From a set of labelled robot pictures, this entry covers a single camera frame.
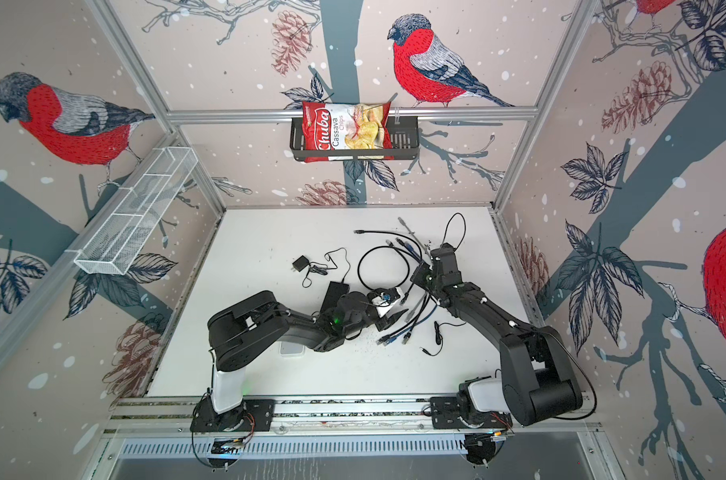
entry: red and white chip bag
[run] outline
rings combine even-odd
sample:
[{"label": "red and white chip bag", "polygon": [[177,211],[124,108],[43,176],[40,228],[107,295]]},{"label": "red and white chip bag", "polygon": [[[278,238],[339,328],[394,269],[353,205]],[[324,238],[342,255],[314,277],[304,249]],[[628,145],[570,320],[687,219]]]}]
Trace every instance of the red and white chip bag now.
[{"label": "red and white chip bag", "polygon": [[[305,150],[320,150],[326,154],[333,150],[361,150],[392,148],[387,132],[390,104],[320,104],[304,102],[301,128],[305,135]],[[381,155],[358,157],[363,160],[391,160]],[[325,160],[351,160],[341,157],[310,157],[305,162]]]}]

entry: black basket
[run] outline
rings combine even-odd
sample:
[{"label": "black basket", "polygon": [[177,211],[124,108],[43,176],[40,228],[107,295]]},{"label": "black basket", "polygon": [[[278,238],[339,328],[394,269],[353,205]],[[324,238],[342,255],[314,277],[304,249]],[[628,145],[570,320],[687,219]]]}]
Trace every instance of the black basket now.
[{"label": "black basket", "polygon": [[305,134],[301,129],[301,118],[291,119],[291,151],[294,160],[303,162],[310,157],[351,157],[352,160],[376,160],[360,157],[391,157],[384,160],[413,160],[419,156],[419,129],[417,117],[400,117],[395,122],[387,119],[387,132],[392,148],[375,150],[305,150]]}]

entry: white spot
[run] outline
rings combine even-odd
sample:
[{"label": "white spot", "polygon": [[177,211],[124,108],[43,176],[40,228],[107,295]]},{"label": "white spot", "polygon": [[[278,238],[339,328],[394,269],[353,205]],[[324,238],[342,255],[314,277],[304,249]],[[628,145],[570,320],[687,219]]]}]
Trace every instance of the white spot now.
[{"label": "white spot", "polygon": [[77,441],[75,444],[75,448],[72,449],[72,454],[77,455],[80,450],[83,449],[86,445],[88,445],[88,442],[91,441],[91,438],[93,438],[94,435],[96,435],[96,430],[99,428],[99,424],[95,423],[94,425],[89,428],[86,433],[82,434],[82,437],[80,437],[80,440]]},{"label": "white spot", "polygon": [[624,18],[624,24],[630,24],[635,19],[635,15],[638,14],[638,8],[636,5],[633,5],[633,7],[630,9],[629,12],[627,12],[627,16]]},{"label": "white spot", "polygon": [[667,447],[667,455],[678,462],[682,462],[684,460],[684,456],[673,447]]},{"label": "white spot", "polygon": [[27,388],[32,390],[39,390],[46,385],[46,382],[48,382],[48,374],[41,373],[40,375],[31,379],[29,383],[27,383]]}]

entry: white tabletop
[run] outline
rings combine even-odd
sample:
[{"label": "white tabletop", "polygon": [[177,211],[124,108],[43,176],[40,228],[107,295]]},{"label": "white tabletop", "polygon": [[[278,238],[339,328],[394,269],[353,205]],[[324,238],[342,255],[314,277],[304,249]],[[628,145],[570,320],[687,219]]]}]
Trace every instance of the white tabletop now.
[{"label": "white tabletop", "polygon": [[[454,212],[467,219],[467,235],[457,262],[465,281],[475,283],[488,298],[512,315],[525,320],[523,304],[493,228],[483,207],[411,208],[308,208],[229,210],[193,287],[184,312],[149,389],[150,396],[199,396],[210,386],[212,359],[208,352],[206,322],[216,312],[262,290],[271,290],[278,302],[307,314],[320,309],[330,280],[346,271],[343,252],[333,257],[339,270],[327,276],[311,275],[309,288],[301,287],[304,273],[291,271],[301,255],[325,264],[323,254],[340,246],[348,249],[352,263],[346,282],[351,290],[365,292],[356,273],[360,257],[394,236],[353,234],[353,230],[396,230],[401,216],[420,240],[437,246],[445,224]],[[461,218],[448,231],[447,242],[461,238]],[[389,287],[401,281],[405,264],[395,252],[377,250],[361,268],[368,285]],[[417,287],[405,306],[421,297]],[[427,312],[432,310],[430,303]],[[420,347],[436,352],[433,320],[461,323],[438,308],[429,321],[415,328],[411,340],[389,346],[376,345],[383,333],[370,326],[355,340],[330,352],[305,349],[298,357],[279,354],[279,342],[247,367],[245,395],[353,395],[456,392],[459,383],[493,375],[499,353],[472,326],[443,326],[440,355],[427,356]],[[399,320],[391,331],[403,325]]]}]

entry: white wire basket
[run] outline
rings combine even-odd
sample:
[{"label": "white wire basket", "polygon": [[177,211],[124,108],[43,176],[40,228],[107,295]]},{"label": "white wire basket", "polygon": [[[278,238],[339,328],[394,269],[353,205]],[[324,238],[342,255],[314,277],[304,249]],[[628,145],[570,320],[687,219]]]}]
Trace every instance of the white wire basket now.
[{"label": "white wire basket", "polygon": [[157,155],[75,259],[87,274],[125,275],[155,225],[198,163],[191,148],[156,148]]}]

